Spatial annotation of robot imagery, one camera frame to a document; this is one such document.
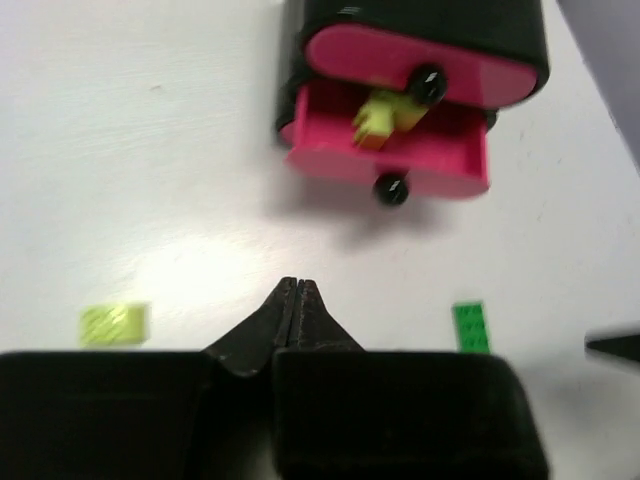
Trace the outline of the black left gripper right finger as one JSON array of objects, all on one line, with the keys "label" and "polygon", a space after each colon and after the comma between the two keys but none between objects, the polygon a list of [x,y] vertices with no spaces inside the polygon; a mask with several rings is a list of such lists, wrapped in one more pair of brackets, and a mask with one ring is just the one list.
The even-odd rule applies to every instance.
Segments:
[{"label": "black left gripper right finger", "polygon": [[272,358],[274,463],[285,479],[547,479],[525,390],[487,354],[367,351],[311,280]]}]

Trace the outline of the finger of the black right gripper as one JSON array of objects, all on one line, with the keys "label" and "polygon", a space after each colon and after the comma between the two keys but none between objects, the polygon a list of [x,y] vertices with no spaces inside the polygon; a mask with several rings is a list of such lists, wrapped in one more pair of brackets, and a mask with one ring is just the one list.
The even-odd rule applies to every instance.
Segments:
[{"label": "finger of the black right gripper", "polygon": [[639,370],[639,328],[590,332],[584,340],[587,355]]}]

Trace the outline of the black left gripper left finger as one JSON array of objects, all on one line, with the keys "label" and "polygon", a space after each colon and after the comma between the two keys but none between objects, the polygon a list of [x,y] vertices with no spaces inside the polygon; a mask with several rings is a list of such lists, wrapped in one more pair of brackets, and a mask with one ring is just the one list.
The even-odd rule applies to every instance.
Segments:
[{"label": "black left gripper left finger", "polygon": [[295,281],[201,351],[1,357],[5,479],[193,479],[208,441],[272,408],[270,361]]}]

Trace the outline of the lime green lego brick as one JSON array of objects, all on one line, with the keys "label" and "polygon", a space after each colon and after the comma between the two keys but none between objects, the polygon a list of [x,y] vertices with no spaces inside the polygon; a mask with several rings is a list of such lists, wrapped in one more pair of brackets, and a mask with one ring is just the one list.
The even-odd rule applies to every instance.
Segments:
[{"label": "lime green lego brick", "polygon": [[87,347],[139,345],[148,338],[145,303],[98,304],[80,315],[79,339]]},{"label": "lime green lego brick", "polygon": [[428,111],[428,107],[419,105],[409,95],[375,90],[352,121],[353,144],[379,151],[394,132],[412,130]]}]

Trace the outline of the pink drawer with black knob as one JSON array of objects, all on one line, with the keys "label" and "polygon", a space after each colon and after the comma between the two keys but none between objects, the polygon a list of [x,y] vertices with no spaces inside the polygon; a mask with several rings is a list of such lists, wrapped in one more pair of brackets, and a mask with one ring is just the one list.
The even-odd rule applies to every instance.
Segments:
[{"label": "pink drawer with black knob", "polygon": [[534,68],[519,62],[357,24],[321,29],[305,56],[323,76],[397,91],[434,67],[447,80],[447,101],[486,109],[524,100],[537,82]]}]

